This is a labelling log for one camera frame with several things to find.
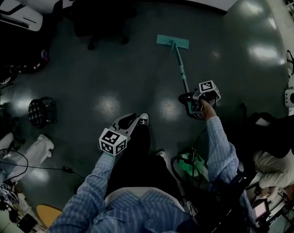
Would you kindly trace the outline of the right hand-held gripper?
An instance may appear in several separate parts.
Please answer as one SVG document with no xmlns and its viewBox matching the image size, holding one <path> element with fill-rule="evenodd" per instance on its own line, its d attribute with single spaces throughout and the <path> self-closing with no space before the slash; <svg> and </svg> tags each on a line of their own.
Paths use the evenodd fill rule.
<svg viewBox="0 0 294 233">
<path fill-rule="evenodd" d="M 221 99 L 220 92 L 212 80 L 200 83 L 195 92 L 184 93 L 178 97 L 179 102 L 185 102 L 184 106 L 188 116 L 194 119 L 205 119 L 200 99 L 207 101 L 213 108 Z"/>
</svg>

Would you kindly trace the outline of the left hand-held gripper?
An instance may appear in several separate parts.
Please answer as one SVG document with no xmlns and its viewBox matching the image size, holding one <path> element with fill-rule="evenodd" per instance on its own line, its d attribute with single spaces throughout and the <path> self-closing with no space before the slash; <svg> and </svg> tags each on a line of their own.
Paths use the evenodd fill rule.
<svg viewBox="0 0 294 233">
<path fill-rule="evenodd" d="M 136 113 L 118 117 L 99 137 L 99 149 L 102 152 L 117 156 L 126 147 L 139 117 Z"/>
</svg>

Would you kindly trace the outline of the person's right hand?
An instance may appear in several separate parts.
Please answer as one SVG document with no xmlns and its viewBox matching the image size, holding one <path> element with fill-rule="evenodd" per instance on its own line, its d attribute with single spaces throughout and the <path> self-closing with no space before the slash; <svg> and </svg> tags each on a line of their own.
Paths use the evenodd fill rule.
<svg viewBox="0 0 294 233">
<path fill-rule="evenodd" d="M 206 121 L 208 121 L 212 117 L 217 116 L 214 108 L 207 101 L 205 101 L 204 99 L 200 99 L 200 102 L 203 106 L 202 113 L 203 113 Z"/>
</svg>

